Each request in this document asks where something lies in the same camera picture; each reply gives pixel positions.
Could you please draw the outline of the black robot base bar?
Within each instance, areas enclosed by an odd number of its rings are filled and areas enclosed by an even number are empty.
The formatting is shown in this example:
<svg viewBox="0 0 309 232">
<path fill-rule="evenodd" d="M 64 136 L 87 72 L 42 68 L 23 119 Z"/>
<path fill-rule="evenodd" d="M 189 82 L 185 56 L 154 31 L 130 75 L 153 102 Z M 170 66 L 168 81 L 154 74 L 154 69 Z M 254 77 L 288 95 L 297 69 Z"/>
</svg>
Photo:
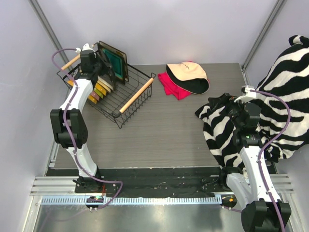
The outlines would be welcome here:
<svg viewBox="0 0 309 232">
<path fill-rule="evenodd" d="M 213 197 L 216 192 L 230 192 L 224 183 L 226 168 L 113 168 L 100 169 L 105 182 L 79 177 L 76 169 L 48 169 L 48 177 L 72 176 L 76 193 L 105 193 L 125 198 L 197 198 Z"/>
</svg>

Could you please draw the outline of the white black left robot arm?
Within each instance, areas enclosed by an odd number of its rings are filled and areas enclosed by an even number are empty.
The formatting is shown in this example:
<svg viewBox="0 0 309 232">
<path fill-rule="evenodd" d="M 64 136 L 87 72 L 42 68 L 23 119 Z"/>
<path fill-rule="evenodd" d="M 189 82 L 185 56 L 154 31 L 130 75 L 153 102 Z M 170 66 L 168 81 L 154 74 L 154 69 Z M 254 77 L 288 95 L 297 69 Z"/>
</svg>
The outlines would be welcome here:
<svg viewBox="0 0 309 232">
<path fill-rule="evenodd" d="M 64 103 L 50 112 L 54 140 L 70 153 L 78 168 L 79 178 L 87 180 L 86 187 L 91 192 L 99 192 L 103 183 L 119 184 L 121 189 L 122 181 L 101 178 L 99 168 L 92 160 L 87 147 L 88 130 L 82 115 L 88 96 L 98 81 L 98 76 L 102 71 L 107 70 L 107 67 L 102 57 L 91 48 L 80 52 L 80 60 L 81 72 L 75 78 L 66 70 L 60 69 L 73 82 L 73 87 Z"/>
</svg>

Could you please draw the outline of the black floral square plate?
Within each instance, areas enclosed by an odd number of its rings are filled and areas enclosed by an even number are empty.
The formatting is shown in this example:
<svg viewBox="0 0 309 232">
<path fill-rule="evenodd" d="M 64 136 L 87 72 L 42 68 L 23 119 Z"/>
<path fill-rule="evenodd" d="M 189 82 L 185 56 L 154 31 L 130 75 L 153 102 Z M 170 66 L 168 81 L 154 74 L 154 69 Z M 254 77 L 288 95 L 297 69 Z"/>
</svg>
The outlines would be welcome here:
<svg viewBox="0 0 309 232">
<path fill-rule="evenodd" d="M 115 76 L 110 59 L 103 51 L 98 51 L 98 56 L 103 64 L 103 70 L 99 75 L 99 80 L 111 90 L 116 90 L 117 77 Z"/>
</svg>

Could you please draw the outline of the cream flower square plate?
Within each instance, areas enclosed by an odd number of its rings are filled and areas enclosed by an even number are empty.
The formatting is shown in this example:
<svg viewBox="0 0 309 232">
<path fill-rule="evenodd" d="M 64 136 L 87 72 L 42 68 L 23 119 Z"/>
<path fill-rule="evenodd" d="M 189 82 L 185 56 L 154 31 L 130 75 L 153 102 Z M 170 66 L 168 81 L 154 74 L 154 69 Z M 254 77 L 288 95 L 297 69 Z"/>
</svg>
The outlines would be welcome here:
<svg viewBox="0 0 309 232">
<path fill-rule="evenodd" d="M 124 70 L 125 70 L 125 81 L 128 82 L 129 77 L 128 77 L 128 64 L 127 64 L 127 56 L 126 53 L 122 52 L 119 49 L 116 49 L 115 47 L 108 45 L 107 43 L 104 43 L 103 41 L 98 42 L 98 48 L 100 51 L 103 51 L 103 48 L 106 48 L 117 55 L 119 55 L 123 59 L 123 65 L 124 65 Z"/>
</svg>

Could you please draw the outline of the teal glazed square plate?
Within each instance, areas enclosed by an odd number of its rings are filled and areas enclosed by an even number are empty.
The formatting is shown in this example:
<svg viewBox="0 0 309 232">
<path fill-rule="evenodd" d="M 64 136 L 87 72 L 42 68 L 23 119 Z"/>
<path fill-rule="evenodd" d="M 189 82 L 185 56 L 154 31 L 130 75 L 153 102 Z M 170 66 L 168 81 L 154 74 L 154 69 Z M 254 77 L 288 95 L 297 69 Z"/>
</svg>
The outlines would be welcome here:
<svg viewBox="0 0 309 232">
<path fill-rule="evenodd" d="M 116 53 L 106 48 L 103 48 L 103 52 L 108 57 L 117 79 L 121 83 L 125 84 L 126 81 L 125 81 L 125 70 L 124 70 L 124 65 L 123 65 L 123 59 Z"/>
</svg>

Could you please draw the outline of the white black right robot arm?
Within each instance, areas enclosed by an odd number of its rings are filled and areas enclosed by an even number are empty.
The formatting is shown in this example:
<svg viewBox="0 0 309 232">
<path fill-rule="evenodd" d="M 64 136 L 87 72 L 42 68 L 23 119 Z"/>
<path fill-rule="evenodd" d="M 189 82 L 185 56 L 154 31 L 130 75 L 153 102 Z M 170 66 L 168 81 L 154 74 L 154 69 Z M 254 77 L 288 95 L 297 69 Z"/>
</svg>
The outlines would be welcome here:
<svg viewBox="0 0 309 232">
<path fill-rule="evenodd" d="M 235 131 L 232 141 L 245 165 L 247 177 L 230 169 L 218 178 L 218 185 L 224 191 L 232 190 L 240 205 L 241 223 L 246 232 L 283 232 L 292 210 L 284 203 L 274 188 L 264 158 L 257 125 L 261 108 L 252 102 L 256 95 L 244 93 L 236 98 L 224 93 L 209 98 L 211 111 L 229 117 Z"/>
</svg>

